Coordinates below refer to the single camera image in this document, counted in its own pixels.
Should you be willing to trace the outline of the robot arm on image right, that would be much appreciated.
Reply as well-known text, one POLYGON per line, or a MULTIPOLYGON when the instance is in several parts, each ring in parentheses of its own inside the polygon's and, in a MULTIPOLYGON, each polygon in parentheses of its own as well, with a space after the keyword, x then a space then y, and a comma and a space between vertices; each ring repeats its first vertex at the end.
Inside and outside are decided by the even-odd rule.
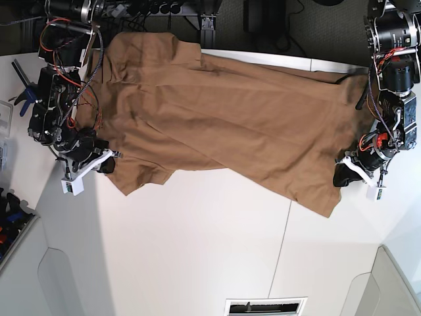
POLYGON ((336 162, 333 184, 337 188, 354 181, 381 188, 382 176, 400 151, 416 145, 415 84, 420 83, 419 1, 369 1, 364 25, 371 54, 368 79, 356 105, 366 105, 378 121, 375 129, 360 137, 357 148, 336 162))

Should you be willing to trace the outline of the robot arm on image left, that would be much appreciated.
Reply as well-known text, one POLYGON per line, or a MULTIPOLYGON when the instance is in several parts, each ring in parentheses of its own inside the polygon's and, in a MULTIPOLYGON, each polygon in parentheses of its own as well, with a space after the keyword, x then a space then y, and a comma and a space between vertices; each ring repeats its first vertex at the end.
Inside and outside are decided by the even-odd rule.
POLYGON ((120 154, 97 135, 101 122, 99 100, 91 87, 104 50, 91 74, 83 80, 92 45, 101 39, 97 20, 104 1, 46 1, 47 22, 39 36, 40 59, 46 63, 34 85, 36 100, 28 134, 64 163, 65 178, 92 164, 93 170, 110 174, 120 154))

